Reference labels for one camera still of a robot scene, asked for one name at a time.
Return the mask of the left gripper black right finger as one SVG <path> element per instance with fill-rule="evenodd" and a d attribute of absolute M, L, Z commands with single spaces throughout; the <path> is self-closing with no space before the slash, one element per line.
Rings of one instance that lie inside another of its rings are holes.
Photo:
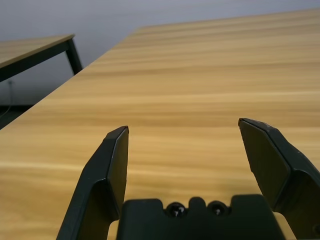
<path fill-rule="evenodd" d="M 250 170 L 273 212 L 297 239 L 320 238 L 320 172 L 271 125 L 240 118 L 238 126 Z"/>

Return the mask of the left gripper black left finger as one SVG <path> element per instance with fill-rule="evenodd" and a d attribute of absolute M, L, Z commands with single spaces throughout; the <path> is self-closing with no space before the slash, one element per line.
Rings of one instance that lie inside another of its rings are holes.
<path fill-rule="evenodd" d="M 109 132 L 84 166 L 58 240 L 105 240 L 119 220 L 127 183 L 129 128 Z"/>

